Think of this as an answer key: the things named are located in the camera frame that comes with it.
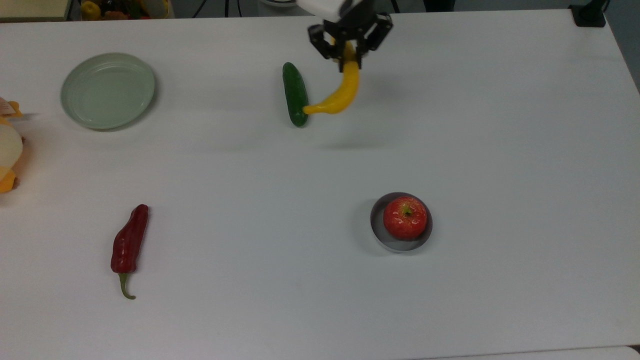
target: apple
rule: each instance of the apple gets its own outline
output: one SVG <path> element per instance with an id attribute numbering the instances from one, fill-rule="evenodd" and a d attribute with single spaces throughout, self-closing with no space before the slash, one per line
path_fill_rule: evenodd
<path id="1" fill-rule="evenodd" d="M 402 196 L 389 202 L 383 214 L 385 229 L 400 240 L 413 240 L 427 227 L 427 209 L 413 197 Z"/>

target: cucumber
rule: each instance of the cucumber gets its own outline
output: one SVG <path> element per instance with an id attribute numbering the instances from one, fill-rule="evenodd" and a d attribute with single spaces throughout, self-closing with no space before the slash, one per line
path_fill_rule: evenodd
<path id="1" fill-rule="evenodd" d="M 302 111 L 302 107 L 309 105 L 307 89 L 300 71 L 292 63 L 282 65 L 282 82 L 284 95 L 287 98 L 289 118 L 297 127 L 303 127 L 309 116 Z"/>

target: small metal bowl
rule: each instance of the small metal bowl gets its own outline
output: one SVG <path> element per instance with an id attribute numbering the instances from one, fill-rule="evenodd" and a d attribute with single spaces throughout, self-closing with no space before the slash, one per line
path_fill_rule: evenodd
<path id="1" fill-rule="evenodd" d="M 402 196 L 409 196 L 417 199 L 427 211 L 427 227 L 425 228 L 424 232 L 420 234 L 420 236 L 413 240 L 400 240 L 393 237 L 385 228 L 385 224 L 383 221 L 383 216 L 387 205 L 393 200 L 396 200 L 397 198 Z M 410 193 L 388 193 L 378 199 L 378 201 L 376 201 L 373 208 L 371 209 L 370 220 L 371 229 L 373 230 L 373 234 L 376 236 L 376 239 L 378 239 L 380 245 L 382 245 L 383 248 L 396 253 L 408 252 L 423 246 L 424 243 L 427 242 L 427 239 L 429 239 L 429 236 L 431 236 L 431 230 L 433 229 L 433 217 L 431 217 L 429 208 L 425 205 L 424 202 L 422 202 L 422 200 L 411 195 Z"/>

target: yellow plush toy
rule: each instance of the yellow plush toy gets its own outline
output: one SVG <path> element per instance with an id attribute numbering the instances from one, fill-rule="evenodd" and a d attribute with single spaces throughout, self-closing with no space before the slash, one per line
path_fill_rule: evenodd
<path id="1" fill-rule="evenodd" d="M 6 117 L 21 117 L 22 113 L 17 102 L 9 101 L 8 104 L 13 111 L 0 115 L 0 193 L 9 192 L 16 185 L 15 172 L 11 168 L 22 154 L 22 137 L 5 119 Z"/>

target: yellow banana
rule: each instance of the yellow banana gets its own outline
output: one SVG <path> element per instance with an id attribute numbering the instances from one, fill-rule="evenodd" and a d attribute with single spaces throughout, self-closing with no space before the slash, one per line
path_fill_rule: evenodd
<path id="1" fill-rule="evenodd" d="M 342 83 L 340 87 L 323 102 L 307 105 L 302 108 L 302 111 L 307 115 L 315 113 L 337 114 L 349 107 L 358 93 L 359 70 L 353 47 L 351 43 L 347 42 L 344 47 L 344 66 L 342 67 Z"/>

